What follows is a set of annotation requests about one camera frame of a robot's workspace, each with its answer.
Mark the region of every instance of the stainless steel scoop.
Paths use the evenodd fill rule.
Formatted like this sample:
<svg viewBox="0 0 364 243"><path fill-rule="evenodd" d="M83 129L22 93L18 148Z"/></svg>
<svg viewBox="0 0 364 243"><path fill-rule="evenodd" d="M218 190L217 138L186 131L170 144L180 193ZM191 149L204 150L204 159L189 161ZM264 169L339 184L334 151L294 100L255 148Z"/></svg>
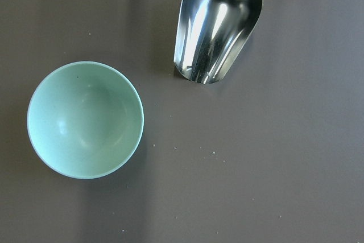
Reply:
<svg viewBox="0 0 364 243"><path fill-rule="evenodd" d="M224 78L253 31L263 0L182 0L174 62L187 79Z"/></svg>

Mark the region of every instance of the brown table surface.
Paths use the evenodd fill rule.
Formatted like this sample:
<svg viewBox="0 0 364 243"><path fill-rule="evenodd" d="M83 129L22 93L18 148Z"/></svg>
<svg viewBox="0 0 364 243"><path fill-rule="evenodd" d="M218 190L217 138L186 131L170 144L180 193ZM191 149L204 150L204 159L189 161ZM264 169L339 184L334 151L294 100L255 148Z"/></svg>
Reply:
<svg viewBox="0 0 364 243"><path fill-rule="evenodd" d="M264 0L207 86L174 69L180 1L0 0L0 242L364 242L364 0ZM80 60L145 112L134 156L93 180L26 129L40 81Z"/></svg>

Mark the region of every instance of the gray surface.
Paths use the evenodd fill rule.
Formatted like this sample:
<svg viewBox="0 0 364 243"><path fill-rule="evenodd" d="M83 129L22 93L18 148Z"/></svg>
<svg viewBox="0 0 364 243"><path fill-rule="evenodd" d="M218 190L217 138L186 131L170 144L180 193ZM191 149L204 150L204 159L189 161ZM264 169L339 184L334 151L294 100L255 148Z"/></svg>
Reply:
<svg viewBox="0 0 364 243"><path fill-rule="evenodd" d="M179 4L0 0L0 242L364 242L364 1L264 0L208 86L175 74ZM130 161L86 181L26 131L36 86L78 60L124 73L146 118Z"/></svg>

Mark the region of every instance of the bowl rim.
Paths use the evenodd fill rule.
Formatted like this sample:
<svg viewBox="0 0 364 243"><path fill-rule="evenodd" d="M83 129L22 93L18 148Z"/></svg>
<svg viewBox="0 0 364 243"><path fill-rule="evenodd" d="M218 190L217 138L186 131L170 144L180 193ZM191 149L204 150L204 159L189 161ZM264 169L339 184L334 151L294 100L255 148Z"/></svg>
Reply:
<svg viewBox="0 0 364 243"><path fill-rule="evenodd" d="M132 92L135 94L136 96L136 99L138 101L138 104L139 104L139 108L140 108L140 116L141 116L141 125L140 125L140 128L139 128L139 135L138 135L138 139L136 140L136 143L134 145L134 147L130 150L129 154L127 157L125 157L116 167L110 169L110 170L107 170L105 172L102 172L100 174L95 174L95 175L91 175L91 176L82 176L82 175L71 175L71 174L67 174L66 172L63 172L61 170L58 170L54 167L52 167L38 152L36 146L34 145L33 143L33 140L32 140L32 137L31 137L31 133L30 133L30 127L29 127L29 124L30 124L30 108L31 108L31 105L32 105L32 102L34 100L34 97L35 97L35 94L38 92L39 88L45 83L45 81L47 81L48 79L50 79L54 74L66 69L66 68L69 68L69 67L72 67L74 65L80 65L80 64L88 64L88 65L96 65L96 66L100 66L100 67L104 67L104 68L107 68L113 72L115 72L118 76L120 76L123 80L125 80L126 84L129 86L129 88L132 90ZM140 96L137 92L137 90L135 89L135 87L133 86L133 84L130 82L130 80L125 76L123 75L120 71L118 71L117 69L109 66L109 65L106 65L104 63L99 63L99 62L96 62L96 61L77 61L77 62L72 62L72 63L68 63L66 65L63 65L57 69L55 69L54 71L52 71L51 73L49 73L39 84L38 86L36 87L36 89L34 90L33 94L32 94L32 97L29 101L29 105L28 105L28 109L27 109L27 132L28 132L28 137L29 137L29 140L31 142L31 145L34 149L34 151L36 152L36 154L38 155L38 157L52 170L64 175L64 176L67 176L69 178L75 178L75 179L96 179L96 178L101 178L103 176L106 176L108 174L111 174L112 172L115 172L116 170L118 170L120 167L122 167L130 158L132 155L134 155L135 151L137 150L139 144L140 144L140 140L142 139L142 135L143 135L143 129L144 129L144 109L143 109L143 104L142 104L142 100L140 99Z"/></svg>

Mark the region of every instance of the mint green bowl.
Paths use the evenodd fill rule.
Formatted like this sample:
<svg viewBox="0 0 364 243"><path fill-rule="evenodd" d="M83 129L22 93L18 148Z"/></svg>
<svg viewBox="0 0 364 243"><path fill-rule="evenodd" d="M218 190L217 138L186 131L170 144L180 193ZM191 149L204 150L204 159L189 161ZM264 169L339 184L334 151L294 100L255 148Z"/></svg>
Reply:
<svg viewBox="0 0 364 243"><path fill-rule="evenodd" d="M81 61L49 74L28 108L30 141L42 161L65 176L93 179L120 168L142 137L143 106L128 79Z"/></svg>

